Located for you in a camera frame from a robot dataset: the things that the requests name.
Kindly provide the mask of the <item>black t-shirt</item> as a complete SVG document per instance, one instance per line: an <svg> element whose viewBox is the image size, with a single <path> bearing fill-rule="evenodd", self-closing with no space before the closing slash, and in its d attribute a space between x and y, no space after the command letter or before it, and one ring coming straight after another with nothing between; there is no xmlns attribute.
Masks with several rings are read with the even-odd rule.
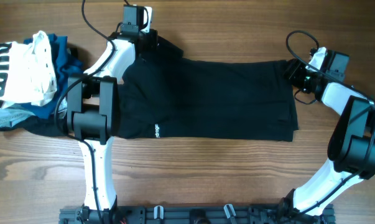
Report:
<svg viewBox="0 0 375 224"><path fill-rule="evenodd" d="M287 65L190 60L159 39L124 72L117 135L291 142L299 125Z"/></svg>

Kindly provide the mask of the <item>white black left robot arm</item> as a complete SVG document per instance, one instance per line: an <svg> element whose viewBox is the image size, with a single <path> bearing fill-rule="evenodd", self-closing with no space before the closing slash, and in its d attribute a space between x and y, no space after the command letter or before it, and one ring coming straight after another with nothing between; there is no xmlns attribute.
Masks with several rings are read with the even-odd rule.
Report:
<svg viewBox="0 0 375 224"><path fill-rule="evenodd" d="M111 151L119 129L118 82L143 50L154 50L154 29L114 32L85 74L68 80L67 128L83 155L86 193L76 223L122 223L112 177Z"/></svg>

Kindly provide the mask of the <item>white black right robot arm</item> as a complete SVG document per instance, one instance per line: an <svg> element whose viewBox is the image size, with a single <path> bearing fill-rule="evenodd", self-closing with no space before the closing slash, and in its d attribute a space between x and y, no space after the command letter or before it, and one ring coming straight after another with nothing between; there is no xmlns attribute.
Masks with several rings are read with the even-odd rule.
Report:
<svg viewBox="0 0 375 224"><path fill-rule="evenodd" d="M288 62L283 77L340 116L324 165L277 209L283 223L315 223L345 190L375 175L375 100L297 59Z"/></svg>

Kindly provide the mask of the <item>white black striped garment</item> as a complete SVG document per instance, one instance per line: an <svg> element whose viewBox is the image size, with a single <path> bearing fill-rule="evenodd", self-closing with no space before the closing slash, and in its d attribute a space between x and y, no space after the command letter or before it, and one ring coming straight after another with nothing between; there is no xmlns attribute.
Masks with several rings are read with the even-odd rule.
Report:
<svg viewBox="0 0 375 224"><path fill-rule="evenodd" d="M0 109L14 104L44 106L57 92L49 37L43 31L29 44L0 43Z"/></svg>

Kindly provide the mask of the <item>dark garment under pile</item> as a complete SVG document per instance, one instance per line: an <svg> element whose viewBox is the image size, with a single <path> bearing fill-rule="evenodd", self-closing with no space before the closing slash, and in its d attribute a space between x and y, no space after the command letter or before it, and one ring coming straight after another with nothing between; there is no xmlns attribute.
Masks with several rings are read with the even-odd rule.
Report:
<svg viewBox="0 0 375 224"><path fill-rule="evenodd" d="M58 124L62 129L61 131L55 125L53 116L49 119L41 119L37 116L31 116L11 128L2 128L1 131L24 129L29 133L45 137L59 137L64 136L64 133L69 133L66 118L60 119Z"/></svg>

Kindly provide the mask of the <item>grey garment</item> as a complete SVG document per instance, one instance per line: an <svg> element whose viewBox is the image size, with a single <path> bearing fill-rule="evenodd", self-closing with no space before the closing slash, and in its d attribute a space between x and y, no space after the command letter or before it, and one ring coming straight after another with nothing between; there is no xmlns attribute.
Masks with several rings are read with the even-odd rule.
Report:
<svg viewBox="0 0 375 224"><path fill-rule="evenodd" d="M19 105L12 105L8 108L0 109L0 129L12 128L33 115L33 112Z"/></svg>

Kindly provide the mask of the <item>black mounting rail base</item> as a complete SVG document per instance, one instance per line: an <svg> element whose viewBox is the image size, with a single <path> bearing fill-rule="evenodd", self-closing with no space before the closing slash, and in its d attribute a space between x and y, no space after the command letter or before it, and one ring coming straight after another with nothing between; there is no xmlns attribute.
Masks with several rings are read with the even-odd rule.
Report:
<svg viewBox="0 0 375 224"><path fill-rule="evenodd" d="M276 204L253 204L222 207L138 207L118 206L103 211L87 206L75 209L61 209L59 223L117 223L117 224L271 224L271 223L319 223L335 224L332 205L327 206L319 216L302 215L294 219L277 217Z"/></svg>

